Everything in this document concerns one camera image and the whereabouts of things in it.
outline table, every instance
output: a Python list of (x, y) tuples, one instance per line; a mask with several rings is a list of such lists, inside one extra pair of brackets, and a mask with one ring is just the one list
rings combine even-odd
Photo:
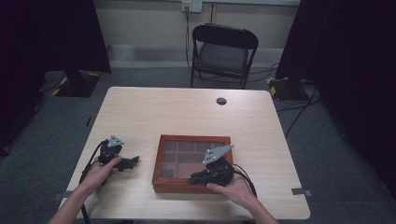
[[(226, 105), (218, 105), (218, 98)], [(259, 200), (277, 219), (306, 219), (310, 211), (267, 91), (113, 87), (106, 94), (68, 190), (96, 146), (123, 140), (121, 156), (140, 156), (86, 201), (91, 218), (247, 220), (250, 213), (220, 194), (155, 193), (151, 185), (161, 134), (230, 136), (233, 161), (252, 179)]]

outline black chair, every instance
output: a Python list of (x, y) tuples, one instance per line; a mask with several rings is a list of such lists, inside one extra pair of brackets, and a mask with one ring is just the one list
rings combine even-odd
[[(195, 71), (241, 79), (246, 87), (250, 66), (259, 46), (257, 36), (245, 29), (205, 23), (192, 31), (192, 87)], [(198, 50), (197, 42), (203, 45)]]

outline baseboard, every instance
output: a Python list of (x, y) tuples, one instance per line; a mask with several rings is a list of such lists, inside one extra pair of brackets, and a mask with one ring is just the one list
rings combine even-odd
[[(138, 47), (109, 45), (110, 66), (117, 67), (187, 67), (186, 50), (177, 47)], [(279, 63), (283, 49), (257, 49), (252, 67), (270, 67)], [(191, 59), (192, 49), (188, 55)]]

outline human hand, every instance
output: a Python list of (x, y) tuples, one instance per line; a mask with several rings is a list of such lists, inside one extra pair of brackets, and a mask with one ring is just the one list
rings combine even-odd
[(111, 169), (117, 165), (122, 160), (121, 156), (115, 157), (108, 164), (102, 165), (98, 161), (98, 157), (94, 159), (94, 162), (89, 170), (89, 172), (85, 175), (84, 180), (81, 182), (81, 186), (85, 187), (91, 195), (99, 185), (101, 185), (106, 178), (110, 175)]
[(239, 174), (233, 174), (233, 179), (230, 184), (223, 187), (214, 183), (208, 183), (207, 188), (222, 193), (227, 196), (233, 203), (243, 206), (248, 209), (248, 205), (252, 201), (257, 200), (250, 190), (247, 181)]

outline gray carpet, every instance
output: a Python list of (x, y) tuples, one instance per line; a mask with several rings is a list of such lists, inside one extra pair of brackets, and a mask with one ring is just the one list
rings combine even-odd
[[(43, 90), (55, 84), (61, 74), (47, 73)], [(249, 80), (264, 76), (252, 75)], [(54, 97), (48, 91), (38, 112), (10, 145), (10, 155), (0, 158), (1, 224), (46, 223), (56, 212), (60, 202), (53, 201), (52, 196), (66, 189), (106, 91), (112, 86), (187, 88), (190, 72), (188, 68), (117, 68), (112, 75), (102, 75), (91, 98)], [(196, 78), (195, 88), (240, 86)], [(260, 80), (249, 82), (247, 89), (268, 87), (265, 80)], [(306, 89), (313, 92), (312, 86)], [(278, 109), (296, 106), (294, 103), (275, 102)], [(285, 132), (299, 112), (279, 113)], [(396, 203), (366, 160), (343, 138), (340, 127), (319, 101), (309, 106), (290, 130), (287, 140), (298, 175), (303, 187), (310, 188), (314, 195), (307, 198), (311, 218), (281, 223), (396, 223)]]

